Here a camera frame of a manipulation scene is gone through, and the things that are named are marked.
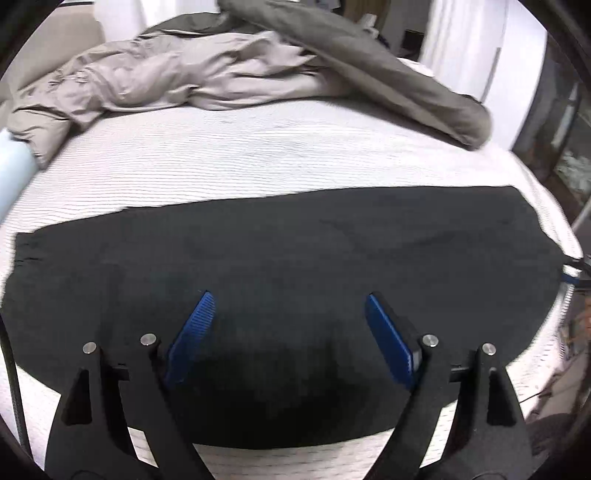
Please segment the cable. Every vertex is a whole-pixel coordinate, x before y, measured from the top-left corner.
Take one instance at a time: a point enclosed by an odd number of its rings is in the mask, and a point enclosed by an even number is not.
[[[10,395],[12,397],[12,409],[14,410],[14,419],[17,423],[18,440],[21,447],[27,454],[33,458],[31,451],[31,443],[29,442],[29,435],[27,433],[27,423],[25,421],[25,411],[22,407],[21,389],[18,385],[17,365],[14,362],[14,354],[10,345],[10,338],[2,315],[0,315],[0,347],[4,355],[4,362],[6,364],[6,371],[8,374],[8,385],[10,386]]]

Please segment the black pants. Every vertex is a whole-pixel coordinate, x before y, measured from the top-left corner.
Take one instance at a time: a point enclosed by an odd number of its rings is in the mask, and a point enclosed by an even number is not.
[[[19,234],[2,315],[18,363],[63,392],[84,343],[112,352],[152,332],[166,346],[209,290],[212,329],[171,393],[181,427],[209,445],[314,445],[389,429],[408,398],[365,323],[368,293],[456,364],[484,342],[509,362],[544,321],[562,263],[511,187],[220,200]]]

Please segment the crumpled fabric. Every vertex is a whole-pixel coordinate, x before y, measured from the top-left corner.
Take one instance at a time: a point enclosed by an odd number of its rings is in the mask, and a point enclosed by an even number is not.
[[[272,100],[342,96],[349,84],[274,31],[207,37],[147,35],[92,48],[26,89],[8,129],[46,168],[70,131],[105,111],[189,103],[225,110]]]
[[[356,90],[470,150],[491,135],[481,103],[415,72],[360,25],[286,0],[218,5],[220,14],[180,15],[75,57],[24,92],[8,129],[45,168],[72,124],[84,130],[105,111],[238,108]]]

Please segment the blue gripper pad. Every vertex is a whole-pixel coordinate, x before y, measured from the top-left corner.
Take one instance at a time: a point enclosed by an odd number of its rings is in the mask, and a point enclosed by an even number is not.
[[[412,389],[414,374],[421,362],[421,349],[416,336],[399,332],[395,326],[396,322],[405,322],[402,327],[408,328],[408,321],[397,317],[376,293],[368,295],[365,300],[365,319],[394,380]]]
[[[216,313],[216,301],[208,291],[183,325],[174,343],[168,350],[168,362],[164,383],[168,388],[185,380],[197,357],[199,343],[209,330]]]

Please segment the bed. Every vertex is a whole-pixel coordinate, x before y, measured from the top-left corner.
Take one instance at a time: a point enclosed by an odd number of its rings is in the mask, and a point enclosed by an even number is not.
[[[556,200],[513,154],[493,143],[468,152],[368,103],[315,99],[223,112],[180,107],[100,120],[33,178],[0,226],[0,284],[3,292],[15,234],[54,223],[128,206],[418,185],[512,185],[535,209],[545,234],[565,254],[582,256]],[[520,400],[539,392],[561,364],[557,328],[571,295],[571,287],[562,285],[530,347],[508,368]],[[23,370],[19,376],[34,457],[43,465],[59,394]],[[521,404],[525,415],[535,401]],[[15,431],[4,368],[0,413]],[[441,412],[424,463],[441,455],[453,413],[454,404]],[[153,462],[142,433],[131,434],[138,456]],[[296,449],[196,447],[220,479],[356,479],[363,478],[388,435]]]

